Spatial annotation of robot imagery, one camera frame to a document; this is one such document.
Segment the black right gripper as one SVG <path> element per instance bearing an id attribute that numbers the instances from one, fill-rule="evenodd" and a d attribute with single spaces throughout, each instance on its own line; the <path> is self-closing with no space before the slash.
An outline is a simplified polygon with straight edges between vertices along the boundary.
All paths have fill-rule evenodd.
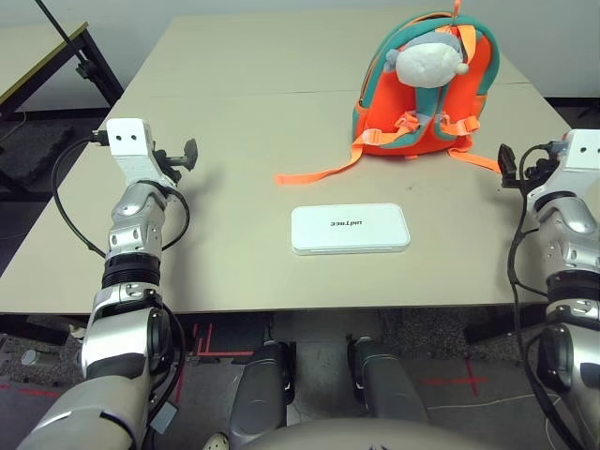
<path id="1" fill-rule="evenodd" d="M 498 166 L 503 188 L 534 190 L 546 183 L 559 166 L 556 158 L 539 158 L 533 166 L 525 166 L 523 157 L 516 166 L 516 157 L 510 146 L 502 143 L 498 150 Z"/>

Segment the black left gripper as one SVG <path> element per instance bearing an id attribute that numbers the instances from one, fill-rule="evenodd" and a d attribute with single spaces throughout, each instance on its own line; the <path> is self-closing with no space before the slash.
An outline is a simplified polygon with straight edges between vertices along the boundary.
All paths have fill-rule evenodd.
<path id="1" fill-rule="evenodd" d="M 179 182 L 182 174 L 176 167 L 184 167 L 192 171 L 198 160 L 198 145 L 195 139 L 190 139 L 184 146 L 184 157 L 169 157 L 165 150 L 153 150 L 152 155 L 163 174 L 173 182 Z"/>

